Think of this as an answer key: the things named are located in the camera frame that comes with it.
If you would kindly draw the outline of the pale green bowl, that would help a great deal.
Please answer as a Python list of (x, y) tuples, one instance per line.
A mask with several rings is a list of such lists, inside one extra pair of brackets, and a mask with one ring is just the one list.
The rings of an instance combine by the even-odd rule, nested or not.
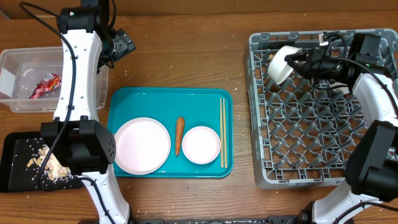
[(293, 72), (293, 68), (287, 64), (285, 61), (285, 57), (287, 55), (301, 53), (302, 49), (291, 47), (291, 46), (283, 46), (272, 58), (267, 73), (268, 76), (277, 84), (280, 85), (284, 82), (289, 75)]

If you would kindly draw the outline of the red snack wrapper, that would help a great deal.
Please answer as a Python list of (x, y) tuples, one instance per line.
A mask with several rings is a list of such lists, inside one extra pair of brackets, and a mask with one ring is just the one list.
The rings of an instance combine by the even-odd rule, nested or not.
[(44, 93), (52, 91), (62, 84), (62, 75), (48, 73), (32, 90), (29, 99), (40, 98)]

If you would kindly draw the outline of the orange carrot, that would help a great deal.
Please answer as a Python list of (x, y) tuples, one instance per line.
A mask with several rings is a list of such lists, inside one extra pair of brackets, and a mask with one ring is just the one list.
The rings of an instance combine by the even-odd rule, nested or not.
[(177, 122), (176, 122), (176, 133), (175, 133), (175, 155), (176, 155), (176, 157), (178, 157), (180, 154), (184, 127), (185, 127), (184, 118), (178, 117)]

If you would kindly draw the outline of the large pink plate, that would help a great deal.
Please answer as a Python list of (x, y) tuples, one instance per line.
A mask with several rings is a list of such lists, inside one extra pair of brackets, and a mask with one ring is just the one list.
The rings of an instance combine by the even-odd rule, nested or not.
[(150, 174), (160, 168), (170, 154), (170, 134), (162, 123), (152, 118), (126, 122), (117, 130), (115, 140), (115, 163), (128, 174)]

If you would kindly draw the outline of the small white plate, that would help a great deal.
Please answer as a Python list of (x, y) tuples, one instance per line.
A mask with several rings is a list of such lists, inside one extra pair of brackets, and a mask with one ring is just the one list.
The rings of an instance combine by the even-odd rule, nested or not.
[(220, 137), (214, 130), (206, 126), (190, 129), (182, 139), (184, 156), (194, 164), (211, 163), (218, 157), (220, 150)]

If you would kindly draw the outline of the peanut and rice scraps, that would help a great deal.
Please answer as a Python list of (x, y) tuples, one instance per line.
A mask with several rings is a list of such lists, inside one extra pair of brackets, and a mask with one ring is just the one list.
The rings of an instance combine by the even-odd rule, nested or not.
[[(28, 144), (28, 152), (31, 152), (30, 158), (26, 164), (26, 170), (31, 169), (39, 173), (39, 169), (44, 164), (44, 159), (49, 151), (49, 147), (42, 138), (33, 138), (26, 141)], [(68, 167), (62, 166), (53, 154), (47, 161), (42, 177), (57, 183), (60, 181), (69, 182), (73, 176)]]

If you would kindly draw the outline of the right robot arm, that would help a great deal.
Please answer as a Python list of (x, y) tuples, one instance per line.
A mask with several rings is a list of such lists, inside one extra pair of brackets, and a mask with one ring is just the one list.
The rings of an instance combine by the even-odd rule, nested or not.
[(368, 130), (346, 163), (345, 179), (326, 197), (311, 202), (296, 223), (352, 223), (369, 207), (397, 211), (388, 203), (397, 198), (397, 97), (388, 69), (377, 64), (381, 37), (358, 33), (342, 57), (334, 57), (331, 43), (339, 33), (320, 34), (317, 49), (283, 54), (287, 65), (306, 79), (343, 83), (359, 101)]

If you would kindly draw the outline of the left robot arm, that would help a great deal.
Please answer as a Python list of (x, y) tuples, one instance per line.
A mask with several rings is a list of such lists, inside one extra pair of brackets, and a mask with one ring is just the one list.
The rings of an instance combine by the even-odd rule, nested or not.
[(98, 121), (95, 95), (100, 68), (112, 67), (136, 48), (122, 29), (114, 29), (113, 4), (82, 1), (57, 17), (62, 84), (53, 120), (41, 125), (40, 135), (50, 145), (49, 154), (86, 187), (99, 223), (132, 223), (132, 210), (114, 174), (116, 140)]

